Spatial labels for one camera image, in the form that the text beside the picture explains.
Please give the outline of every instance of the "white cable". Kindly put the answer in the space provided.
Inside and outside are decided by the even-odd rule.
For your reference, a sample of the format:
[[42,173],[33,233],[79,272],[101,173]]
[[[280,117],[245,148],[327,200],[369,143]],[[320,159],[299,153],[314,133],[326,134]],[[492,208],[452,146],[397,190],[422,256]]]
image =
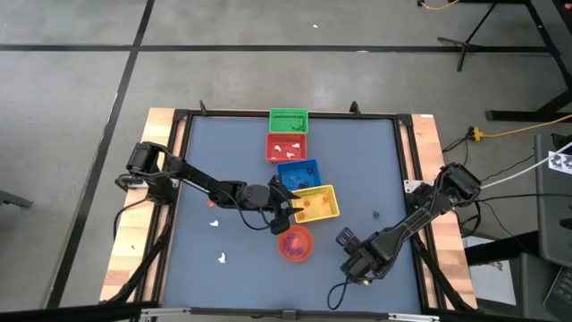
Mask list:
[[[564,151],[565,149],[570,148],[570,147],[572,147],[572,142],[568,143],[566,146],[564,146],[564,148],[561,148],[560,150],[558,150],[558,151],[556,151],[556,152],[554,152],[554,153],[561,153],[562,151]],[[523,171],[521,171],[521,172],[519,172],[519,173],[517,173],[517,174],[512,174],[511,176],[506,177],[506,178],[504,178],[504,179],[500,179],[500,180],[498,180],[498,181],[496,181],[496,182],[491,182],[491,183],[489,183],[489,184],[485,184],[484,186],[481,186],[481,190],[482,190],[482,189],[487,189],[487,188],[489,188],[489,187],[492,187],[492,186],[495,185],[495,184],[503,183],[503,182],[508,181],[508,180],[510,180],[510,179],[514,179],[514,178],[518,177],[519,175],[524,174],[524,173],[526,173],[526,172],[528,172],[528,171],[530,171],[530,170],[536,168],[538,165],[542,165],[543,163],[545,163],[546,161],[548,161],[548,160],[550,160],[550,159],[551,159],[551,157],[546,157],[544,160],[538,162],[538,163],[535,164],[535,165],[531,165],[531,166],[527,167],[525,170],[523,170]]]

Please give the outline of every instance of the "yellow plastic tray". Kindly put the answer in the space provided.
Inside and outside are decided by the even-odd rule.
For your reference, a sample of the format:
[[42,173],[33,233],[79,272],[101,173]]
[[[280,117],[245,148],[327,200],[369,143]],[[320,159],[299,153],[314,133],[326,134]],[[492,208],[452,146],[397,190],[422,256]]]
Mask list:
[[294,215],[299,224],[340,215],[332,185],[300,189],[292,193],[300,197],[292,201],[292,206],[304,208]]

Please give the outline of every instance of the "blue basket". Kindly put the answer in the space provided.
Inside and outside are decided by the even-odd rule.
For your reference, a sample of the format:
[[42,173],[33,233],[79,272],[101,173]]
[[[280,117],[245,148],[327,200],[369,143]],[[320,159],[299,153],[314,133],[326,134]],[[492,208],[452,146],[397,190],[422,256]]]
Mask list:
[[280,182],[288,191],[322,185],[318,163],[315,159],[281,163],[276,165]]

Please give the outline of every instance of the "white paper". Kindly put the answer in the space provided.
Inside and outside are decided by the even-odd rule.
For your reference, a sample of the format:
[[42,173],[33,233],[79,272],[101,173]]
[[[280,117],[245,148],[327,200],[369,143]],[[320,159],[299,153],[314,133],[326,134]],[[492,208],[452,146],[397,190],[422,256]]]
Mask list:
[[552,151],[548,152],[548,156],[551,157],[551,159],[548,160],[548,167],[550,169],[560,171],[565,174],[572,174],[572,156],[562,153],[554,153]]

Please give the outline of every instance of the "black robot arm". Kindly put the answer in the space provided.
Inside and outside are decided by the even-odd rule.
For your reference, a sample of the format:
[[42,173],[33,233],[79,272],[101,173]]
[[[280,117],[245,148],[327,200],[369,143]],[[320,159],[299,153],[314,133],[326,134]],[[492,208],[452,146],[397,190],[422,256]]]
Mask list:
[[360,241],[349,228],[341,231],[336,242],[349,254],[341,271],[355,282],[384,278],[405,241],[437,216],[472,204],[481,192],[480,185],[463,165],[444,166],[434,186],[422,183],[408,195],[412,213],[395,226],[376,232],[365,241]]
[[[160,156],[164,156],[163,171],[157,166]],[[218,181],[188,164],[184,158],[173,156],[166,147],[152,142],[137,143],[126,167],[134,178],[147,183],[147,198],[155,203],[172,204],[177,182],[185,182],[203,191],[220,208],[273,212],[274,219],[270,222],[273,234],[288,230],[289,216],[302,210],[290,206],[289,200],[298,196],[289,192],[277,176],[273,176],[267,186]],[[282,207],[284,202],[288,204],[286,208]]]

